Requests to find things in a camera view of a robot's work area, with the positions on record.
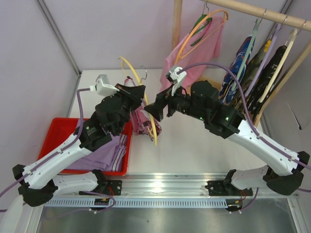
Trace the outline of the yellow hanger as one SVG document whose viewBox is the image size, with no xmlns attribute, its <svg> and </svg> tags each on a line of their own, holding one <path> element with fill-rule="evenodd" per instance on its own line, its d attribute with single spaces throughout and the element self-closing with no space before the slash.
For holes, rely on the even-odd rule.
<svg viewBox="0 0 311 233">
<path fill-rule="evenodd" d="M 133 66 L 124 57 L 120 56 L 118 59 L 121 61 L 121 69 L 125 75 L 124 85 L 127 87 L 142 86 L 142 80 L 145 80 L 148 76 L 147 69 L 145 69 L 145 78 L 141 79 Z M 132 71 L 134 79 L 126 73 L 124 68 L 126 65 Z M 149 105 L 149 100 L 145 92 L 141 105 L 130 115 L 131 122 L 135 135 L 147 135 L 153 141 L 154 145 L 157 146 L 158 134 L 161 132 L 161 127 L 156 123 L 155 118 L 144 110 L 144 107 L 147 105 Z"/>
</svg>

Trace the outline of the pink camouflage trousers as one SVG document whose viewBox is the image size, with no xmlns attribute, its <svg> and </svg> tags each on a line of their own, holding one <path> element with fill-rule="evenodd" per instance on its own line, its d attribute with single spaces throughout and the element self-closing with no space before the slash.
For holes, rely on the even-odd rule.
<svg viewBox="0 0 311 233">
<path fill-rule="evenodd" d="M 157 136 L 161 133 L 162 129 L 158 121 L 154 118 L 151 119 L 149 113 L 144 110 L 146 101 L 143 100 L 141 105 L 131 112 L 130 118 L 135 135 L 148 135 L 149 138 L 154 140 L 154 131 L 152 127 L 152 119 L 154 120 L 155 130 Z"/>
</svg>

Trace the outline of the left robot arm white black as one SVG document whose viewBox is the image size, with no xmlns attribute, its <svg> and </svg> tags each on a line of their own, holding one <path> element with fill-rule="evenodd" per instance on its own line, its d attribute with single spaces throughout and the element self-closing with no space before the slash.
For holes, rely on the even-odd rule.
<svg viewBox="0 0 311 233">
<path fill-rule="evenodd" d="M 62 178 L 59 173 L 75 161 L 91 155 L 103 154 L 104 146 L 121 135 L 130 120 L 130 113 L 141 106 L 145 86 L 117 84 L 90 86 L 86 91 L 102 95 L 92 116 L 80 116 L 74 132 L 58 147 L 31 165 L 16 165 L 12 171 L 20 183 L 18 193 L 31 207 L 45 204 L 54 196 L 73 192 L 104 191 L 106 180 L 102 171 L 94 169 L 81 175 Z"/>
</svg>

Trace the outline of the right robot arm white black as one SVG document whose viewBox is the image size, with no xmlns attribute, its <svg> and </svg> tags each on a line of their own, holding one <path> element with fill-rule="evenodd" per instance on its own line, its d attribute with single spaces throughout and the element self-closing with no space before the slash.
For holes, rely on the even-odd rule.
<svg viewBox="0 0 311 233">
<path fill-rule="evenodd" d="M 155 102 L 145 106 L 145 111 L 157 121 L 163 119 L 164 108 L 168 109 L 168 117 L 180 112 L 201 120 L 211 134 L 244 147 L 266 163 L 256 169 L 230 170 L 223 181 L 228 193 L 235 189 L 268 187 L 289 196 L 301 186 L 302 170 L 309 162 L 309 154 L 290 151 L 261 133 L 237 109 L 221 104 L 218 89 L 208 81 L 192 84 L 189 94 L 183 90 L 171 85 L 158 93 Z"/>
</svg>

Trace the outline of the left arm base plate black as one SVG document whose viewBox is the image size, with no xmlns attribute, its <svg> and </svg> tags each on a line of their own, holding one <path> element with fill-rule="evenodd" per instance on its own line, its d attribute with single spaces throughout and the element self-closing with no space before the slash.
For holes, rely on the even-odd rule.
<svg viewBox="0 0 311 233">
<path fill-rule="evenodd" d="M 105 194 L 109 196 L 120 196 L 122 190 L 121 180 L 108 180 L 97 185 L 91 192 Z"/>
</svg>

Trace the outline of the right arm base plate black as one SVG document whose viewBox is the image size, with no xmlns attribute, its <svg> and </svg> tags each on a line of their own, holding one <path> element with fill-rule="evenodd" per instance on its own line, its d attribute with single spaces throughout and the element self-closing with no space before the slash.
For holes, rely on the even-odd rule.
<svg viewBox="0 0 311 233">
<path fill-rule="evenodd" d="M 208 191 L 210 196 L 247 196 L 253 195 L 251 188 L 240 190 L 234 187 L 232 184 L 222 180 L 211 180 L 205 185 L 205 189 Z"/>
</svg>

